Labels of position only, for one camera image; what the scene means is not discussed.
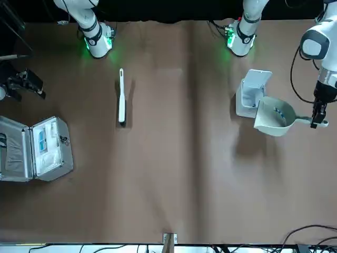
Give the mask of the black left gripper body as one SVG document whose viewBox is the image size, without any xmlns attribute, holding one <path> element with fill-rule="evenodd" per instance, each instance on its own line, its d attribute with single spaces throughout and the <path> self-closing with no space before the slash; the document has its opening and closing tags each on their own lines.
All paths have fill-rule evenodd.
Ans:
<svg viewBox="0 0 337 253">
<path fill-rule="evenodd" d="M 336 101 L 336 88 L 317 81 L 314 89 L 315 103 L 332 103 Z"/>
</svg>

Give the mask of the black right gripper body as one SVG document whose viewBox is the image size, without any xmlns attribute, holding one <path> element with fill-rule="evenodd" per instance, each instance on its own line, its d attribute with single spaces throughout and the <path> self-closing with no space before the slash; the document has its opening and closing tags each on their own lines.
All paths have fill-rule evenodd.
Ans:
<svg viewBox="0 0 337 253">
<path fill-rule="evenodd" d="M 31 70 L 25 69 L 17 73 L 15 76 L 8 78 L 8 83 L 23 87 L 34 92 L 42 92 L 43 81 Z"/>
</svg>

